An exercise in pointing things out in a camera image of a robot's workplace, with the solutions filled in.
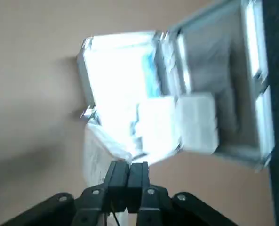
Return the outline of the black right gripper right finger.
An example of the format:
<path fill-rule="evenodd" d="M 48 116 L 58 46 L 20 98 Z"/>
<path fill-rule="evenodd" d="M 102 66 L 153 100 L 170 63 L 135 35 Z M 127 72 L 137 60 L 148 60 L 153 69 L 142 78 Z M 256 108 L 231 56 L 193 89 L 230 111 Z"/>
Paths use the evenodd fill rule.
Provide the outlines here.
<path fill-rule="evenodd" d="M 235 226 L 232 220 L 188 192 L 169 196 L 149 180 L 147 162 L 130 166 L 127 209 L 136 213 L 137 226 Z"/>

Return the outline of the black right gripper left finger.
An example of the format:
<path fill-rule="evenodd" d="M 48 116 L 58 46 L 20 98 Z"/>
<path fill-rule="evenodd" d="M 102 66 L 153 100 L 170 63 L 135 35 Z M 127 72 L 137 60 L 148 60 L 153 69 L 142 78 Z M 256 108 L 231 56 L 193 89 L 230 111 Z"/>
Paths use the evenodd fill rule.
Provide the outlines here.
<path fill-rule="evenodd" d="M 57 193 L 3 223 L 5 226 L 105 226 L 111 202 L 124 191 L 129 164 L 112 161 L 104 181 L 86 188 L 80 197 Z"/>

